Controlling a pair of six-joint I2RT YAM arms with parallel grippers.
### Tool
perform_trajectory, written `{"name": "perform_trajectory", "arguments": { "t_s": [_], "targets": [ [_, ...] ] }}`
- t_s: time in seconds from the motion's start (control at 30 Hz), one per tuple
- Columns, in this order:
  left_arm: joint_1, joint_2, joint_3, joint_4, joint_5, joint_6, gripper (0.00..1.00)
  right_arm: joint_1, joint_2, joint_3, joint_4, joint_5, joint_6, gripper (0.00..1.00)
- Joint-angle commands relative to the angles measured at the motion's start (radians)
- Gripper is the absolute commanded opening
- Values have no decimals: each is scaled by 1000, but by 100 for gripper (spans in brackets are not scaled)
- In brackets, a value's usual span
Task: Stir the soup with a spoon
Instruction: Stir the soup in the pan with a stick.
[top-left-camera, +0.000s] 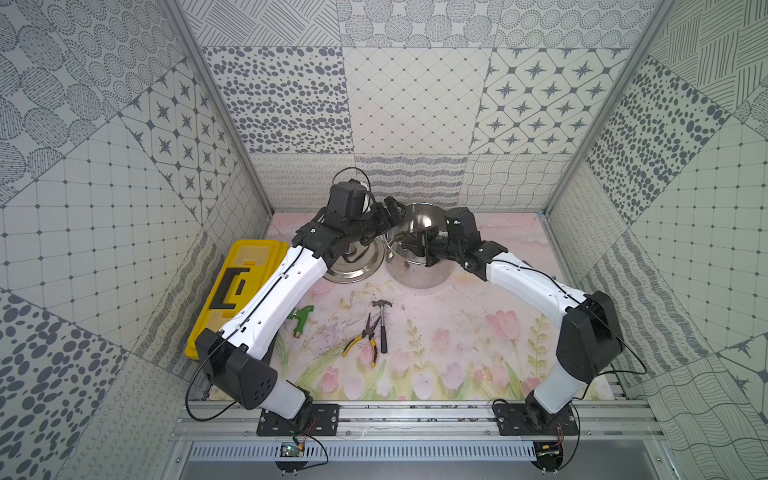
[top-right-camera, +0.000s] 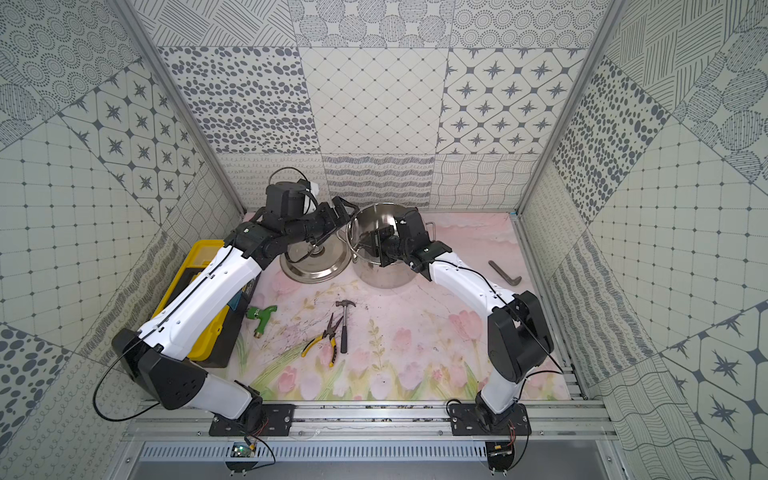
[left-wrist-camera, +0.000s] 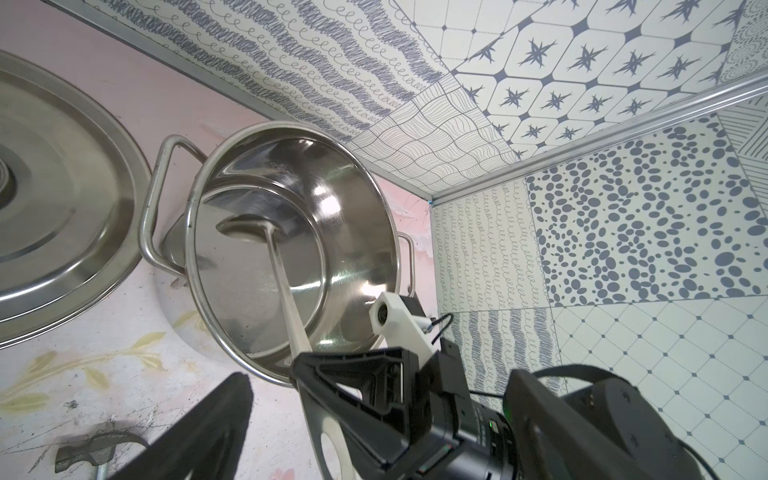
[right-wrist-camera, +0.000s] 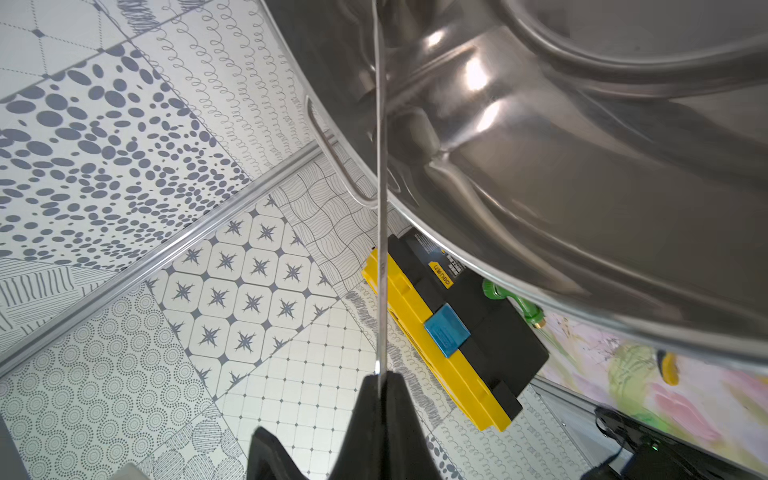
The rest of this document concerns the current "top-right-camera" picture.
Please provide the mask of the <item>stainless steel pot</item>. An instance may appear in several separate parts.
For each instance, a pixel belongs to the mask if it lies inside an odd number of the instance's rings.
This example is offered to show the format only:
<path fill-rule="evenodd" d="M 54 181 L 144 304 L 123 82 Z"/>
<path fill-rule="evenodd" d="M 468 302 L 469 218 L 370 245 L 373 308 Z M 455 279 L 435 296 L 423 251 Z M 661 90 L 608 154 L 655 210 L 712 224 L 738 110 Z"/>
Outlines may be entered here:
<path fill-rule="evenodd" d="M 337 233 L 352 255 L 360 280 L 375 288 L 395 289 L 416 278 L 417 273 L 403 262 L 398 229 L 403 230 L 417 211 L 394 203 L 372 204 L 352 217 L 344 233 Z"/>

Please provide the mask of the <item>steel pot lid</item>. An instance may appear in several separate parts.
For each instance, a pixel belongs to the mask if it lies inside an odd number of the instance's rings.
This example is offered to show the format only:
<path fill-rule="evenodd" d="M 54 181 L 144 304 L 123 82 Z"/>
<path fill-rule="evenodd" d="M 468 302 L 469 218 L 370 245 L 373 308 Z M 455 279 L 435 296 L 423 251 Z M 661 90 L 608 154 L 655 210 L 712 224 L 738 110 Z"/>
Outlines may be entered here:
<path fill-rule="evenodd" d="M 311 249 L 308 243 L 293 244 L 280 257 L 282 271 L 302 284 L 317 284 L 340 275 L 351 262 L 349 247 L 337 237 Z"/>

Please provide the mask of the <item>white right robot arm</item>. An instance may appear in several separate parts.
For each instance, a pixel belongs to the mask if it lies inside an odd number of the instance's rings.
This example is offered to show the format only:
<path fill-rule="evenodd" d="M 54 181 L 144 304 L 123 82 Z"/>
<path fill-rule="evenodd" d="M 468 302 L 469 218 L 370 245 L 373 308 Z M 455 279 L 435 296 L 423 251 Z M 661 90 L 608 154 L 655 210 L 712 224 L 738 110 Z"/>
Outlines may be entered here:
<path fill-rule="evenodd" d="M 531 371 L 551 357 L 553 339 L 538 297 L 496 286 L 467 266 L 445 243 L 432 239 L 420 212 L 411 208 L 361 236 L 360 246 L 386 267 L 402 262 L 440 285 L 487 320 L 488 383 L 475 400 L 478 422 L 491 430 L 516 410 Z"/>

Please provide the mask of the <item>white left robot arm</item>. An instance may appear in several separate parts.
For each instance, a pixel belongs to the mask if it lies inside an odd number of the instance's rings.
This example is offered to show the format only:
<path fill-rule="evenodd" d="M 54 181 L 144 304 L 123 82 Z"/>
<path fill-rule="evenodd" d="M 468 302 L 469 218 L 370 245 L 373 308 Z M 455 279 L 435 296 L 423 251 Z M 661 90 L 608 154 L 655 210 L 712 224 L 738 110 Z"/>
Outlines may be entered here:
<path fill-rule="evenodd" d="M 118 363 L 158 405 L 209 411 L 245 432 L 261 427 L 257 391 L 210 375 L 188 355 L 233 296 L 290 246 L 322 245 L 360 210 L 339 196 L 320 202 L 311 187 L 304 179 L 268 185 L 265 206 L 227 235 L 212 262 L 169 305 L 138 330 L 124 328 L 114 337 Z"/>

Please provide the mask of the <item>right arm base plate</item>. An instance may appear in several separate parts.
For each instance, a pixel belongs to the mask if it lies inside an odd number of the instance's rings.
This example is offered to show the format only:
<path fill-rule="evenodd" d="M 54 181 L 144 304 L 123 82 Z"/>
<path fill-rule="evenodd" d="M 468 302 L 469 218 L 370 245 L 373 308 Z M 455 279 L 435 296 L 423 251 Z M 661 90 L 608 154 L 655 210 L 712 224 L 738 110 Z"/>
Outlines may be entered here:
<path fill-rule="evenodd" d="M 448 402 L 446 413 L 454 436 L 529 436 L 532 432 L 526 407 L 516 403 L 497 414 L 484 404 Z"/>

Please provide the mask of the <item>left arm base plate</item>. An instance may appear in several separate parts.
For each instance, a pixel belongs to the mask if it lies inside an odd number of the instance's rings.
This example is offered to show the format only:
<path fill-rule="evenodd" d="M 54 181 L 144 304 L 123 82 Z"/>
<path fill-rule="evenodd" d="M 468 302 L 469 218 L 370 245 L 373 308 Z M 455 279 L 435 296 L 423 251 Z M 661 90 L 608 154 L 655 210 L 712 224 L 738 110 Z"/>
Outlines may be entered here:
<path fill-rule="evenodd" d="M 293 422 L 294 404 L 253 403 L 236 419 L 215 414 L 208 434 L 211 437 L 286 437 Z"/>

